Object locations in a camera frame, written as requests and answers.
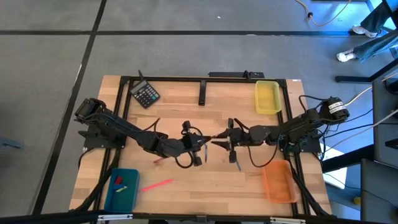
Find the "shoe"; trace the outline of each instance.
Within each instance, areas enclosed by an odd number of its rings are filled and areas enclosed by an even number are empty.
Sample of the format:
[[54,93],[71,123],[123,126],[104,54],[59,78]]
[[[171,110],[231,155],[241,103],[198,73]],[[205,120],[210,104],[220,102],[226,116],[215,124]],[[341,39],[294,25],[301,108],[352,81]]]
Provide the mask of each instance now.
[[354,53],[353,49],[337,54],[337,60],[339,60],[340,62],[346,62],[354,58],[356,58],[356,54]]
[[367,29],[365,29],[361,26],[356,26],[356,25],[353,25],[353,31],[356,34],[365,34],[366,37],[369,37],[369,38],[374,38],[377,35],[377,33],[369,32]]

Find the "teal container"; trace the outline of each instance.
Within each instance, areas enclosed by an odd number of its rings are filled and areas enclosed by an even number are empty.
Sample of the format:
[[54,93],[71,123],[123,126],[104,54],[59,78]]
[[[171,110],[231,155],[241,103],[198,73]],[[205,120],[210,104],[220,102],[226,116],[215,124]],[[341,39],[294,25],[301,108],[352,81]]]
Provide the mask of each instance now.
[[[122,184],[127,186],[121,192],[116,192],[113,185],[118,177],[122,177]],[[135,169],[113,169],[109,188],[106,194],[105,211],[130,213],[136,206],[139,186],[139,173]]]

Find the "orange plastic container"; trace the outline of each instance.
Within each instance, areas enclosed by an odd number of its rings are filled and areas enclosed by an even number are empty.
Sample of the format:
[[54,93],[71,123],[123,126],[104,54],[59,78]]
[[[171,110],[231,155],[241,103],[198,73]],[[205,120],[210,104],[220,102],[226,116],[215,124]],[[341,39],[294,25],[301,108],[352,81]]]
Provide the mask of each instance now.
[[299,197],[289,162],[285,160],[273,160],[262,168],[262,176],[266,196],[270,202],[297,202]]

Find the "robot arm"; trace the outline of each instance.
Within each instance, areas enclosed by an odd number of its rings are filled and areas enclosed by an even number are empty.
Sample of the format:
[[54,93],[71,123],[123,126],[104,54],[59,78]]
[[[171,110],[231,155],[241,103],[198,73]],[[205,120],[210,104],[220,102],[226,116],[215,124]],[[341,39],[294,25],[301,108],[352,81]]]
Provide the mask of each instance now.
[[[78,122],[95,126],[98,130],[96,135],[100,138],[112,141],[118,135],[123,134],[136,140],[146,152],[162,158],[178,157],[183,153],[189,153],[195,166],[201,165],[201,159],[197,156],[197,152],[204,143],[211,139],[209,136],[191,133],[189,130],[192,127],[189,121],[183,123],[181,139],[169,139],[167,134],[148,131],[149,128],[156,126],[159,120],[147,129],[140,129],[114,115],[111,110],[106,108],[104,102],[93,98],[85,99],[77,109],[75,116]],[[82,131],[80,134],[85,137],[86,132]]]
[[[338,97],[330,97],[322,101],[320,106],[319,112],[316,108],[306,110],[303,114],[279,126],[257,125],[248,128],[236,118],[233,120],[230,118],[228,128],[223,133],[214,136],[217,139],[227,138],[228,140],[212,141],[212,143],[230,151],[232,153],[230,162],[235,162],[233,159],[235,146],[260,146],[264,142],[268,145],[275,145],[281,139],[286,144],[301,144],[312,131],[320,126],[340,124],[349,117],[348,110]],[[237,122],[239,128],[233,127],[234,121]]]

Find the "yellow plastic container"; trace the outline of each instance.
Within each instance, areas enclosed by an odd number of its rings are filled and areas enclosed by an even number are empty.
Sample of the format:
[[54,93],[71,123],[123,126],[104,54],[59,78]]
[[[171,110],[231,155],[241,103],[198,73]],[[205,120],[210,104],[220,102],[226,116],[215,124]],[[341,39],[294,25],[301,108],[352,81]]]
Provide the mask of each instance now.
[[276,114],[281,110],[279,84],[272,81],[257,81],[254,89],[256,111],[259,114]]

